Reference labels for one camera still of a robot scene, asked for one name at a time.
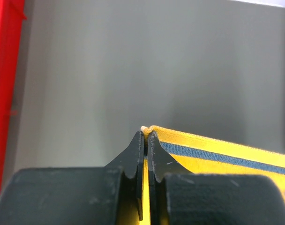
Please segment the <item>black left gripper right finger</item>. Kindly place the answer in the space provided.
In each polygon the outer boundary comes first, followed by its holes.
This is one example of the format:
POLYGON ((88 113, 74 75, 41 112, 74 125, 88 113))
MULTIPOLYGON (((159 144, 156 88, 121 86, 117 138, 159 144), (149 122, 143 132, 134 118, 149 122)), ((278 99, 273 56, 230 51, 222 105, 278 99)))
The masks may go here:
POLYGON ((272 179, 253 174, 201 174, 182 166, 148 136, 152 225, 285 225, 285 201, 272 179))

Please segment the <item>yellow and blue cartoon towel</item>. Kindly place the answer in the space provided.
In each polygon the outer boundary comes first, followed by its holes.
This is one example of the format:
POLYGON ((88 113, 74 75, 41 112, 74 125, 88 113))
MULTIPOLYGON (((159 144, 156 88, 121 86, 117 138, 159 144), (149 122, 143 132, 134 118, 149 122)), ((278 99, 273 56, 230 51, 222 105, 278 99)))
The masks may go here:
POLYGON ((263 175, 273 180, 285 201, 284 154, 155 125, 141 131, 146 138, 156 132, 161 146, 193 173, 263 175))

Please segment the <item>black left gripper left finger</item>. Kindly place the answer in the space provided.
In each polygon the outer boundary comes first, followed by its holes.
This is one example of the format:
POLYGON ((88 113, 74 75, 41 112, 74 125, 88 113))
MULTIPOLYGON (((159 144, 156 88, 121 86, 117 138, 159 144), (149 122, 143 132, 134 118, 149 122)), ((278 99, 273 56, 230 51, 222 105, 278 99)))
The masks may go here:
POLYGON ((137 225, 144 135, 104 167, 27 168, 0 195, 0 225, 137 225))

